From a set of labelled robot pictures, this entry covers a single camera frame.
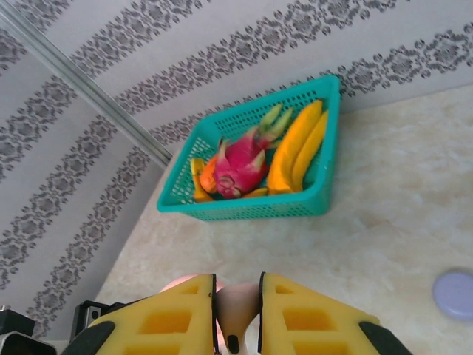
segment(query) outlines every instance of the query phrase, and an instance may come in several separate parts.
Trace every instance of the round lid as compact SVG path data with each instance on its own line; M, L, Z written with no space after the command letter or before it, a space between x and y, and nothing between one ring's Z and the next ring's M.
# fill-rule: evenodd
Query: round lid
M446 315L457 320L473 320L473 274L447 272L436 279L432 293Z

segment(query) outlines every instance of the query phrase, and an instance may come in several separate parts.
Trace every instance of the damask pattern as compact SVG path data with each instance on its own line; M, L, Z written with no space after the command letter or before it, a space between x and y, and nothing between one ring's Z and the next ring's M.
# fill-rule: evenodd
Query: damask pattern
M202 6L200 0L133 2L130 9L123 10L121 17L117 16L106 24L70 58L89 77L94 78Z
M23 44L0 28L0 76L10 68L8 64L16 63L27 53Z
M86 271L86 265L94 257L94 252L105 240L106 231L117 219L122 205L129 199L149 162L148 155L137 147L128 154L123 166L117 170L116 176L101 195L101 201L94 206L74 241L59 258L50 278L44 282L44 289L36 294L34 306L27 309L28 316L38 322L35 327L36 337L47 335L50 323L54 322L56 314L66 304L67 297Z
M7 119L7 125L0 127L0 183L6 171L13 170L32 144L37 143L43 132L58 120L77 94L60 78L53 76L41 90L28 98L17 115Z
M0 241L0 290L6 288L10 275L18 271L18 265L28 257L28 250L34 249L36 241L45 235L52 219L68 203L68 197L73 195L82 183L81 179L116 133L116 128L105 117L98 115L77 139L70 153L62 157L55 171L39 186L39 191L30 198L30 204L13 219L10 229L3 231Z
M433 72L446 74L455 71L460 65L473 67L473 22L466 24L462 31L448 30L438 33L430 41L420 39L410 48L406 46L392 48L387 55L377 53L372 59L360 59L354 61L349 67L339 66L335 71L325 70L319 75L337 75L341 80L341 94L353 97L357 93L374 92L379 86L387 89L395 83L410 83L417 77L426 79ZM297 80L278 89L285 89L312 79L314 77L309 76L305 80ZM258 93L254 97L247 96L241 101L181 118L159 126L150 132L162 145L182 141L188 137L197 122L205 116L262 95L271 94L278 89L268 89L264 94Z
M285 53L300 44L344 29L367 19L373 10L384 13L401 0L308 0L289 4L287 10L264 17L197 55L187 57L128 89L116 99L131 115L209 84L236 70L258 64L271 55Z
M74 0L19 0L15 8L41 32L51 27Z

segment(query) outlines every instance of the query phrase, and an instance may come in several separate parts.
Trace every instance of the teal plastic basket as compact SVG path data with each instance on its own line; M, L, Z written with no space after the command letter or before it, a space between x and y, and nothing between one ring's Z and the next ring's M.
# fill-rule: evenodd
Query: teal plastic basket
M303 192L288 195L218 200L195 203L190 159L209 161L217 153L219 139L235 141L279 102L294 108L322 99L329 110L327 131L321 148L304 177ZM328 75L289 89L234 106L202 119L192 130L157 202L160 212L180 212L199 220L245 220L254 218L304 217L324 214L330 208L333 167L336 159L340 81Z

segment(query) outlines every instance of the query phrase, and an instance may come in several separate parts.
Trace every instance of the wall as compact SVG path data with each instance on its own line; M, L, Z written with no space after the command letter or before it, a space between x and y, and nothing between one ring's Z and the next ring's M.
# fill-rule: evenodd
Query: wall
M11 2L169 149L209 113L327 73L344 110L473 82L471 0ZM3 76L35 80L0 100L54 85L8 53Z
M69 339L163 170L0 22L0 300Z

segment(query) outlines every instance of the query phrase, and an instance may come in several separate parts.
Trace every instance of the dragon fruit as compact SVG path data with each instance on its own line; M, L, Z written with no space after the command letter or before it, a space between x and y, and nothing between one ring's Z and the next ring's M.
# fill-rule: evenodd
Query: dragon fruit
M272 127L253 127L233 144L229 140L222 141L217 153L214 179L217 191L224 198L241 197L263 181L269 170L266 152L274 148L275 140L284 132L291 114L292 109L289 109Z

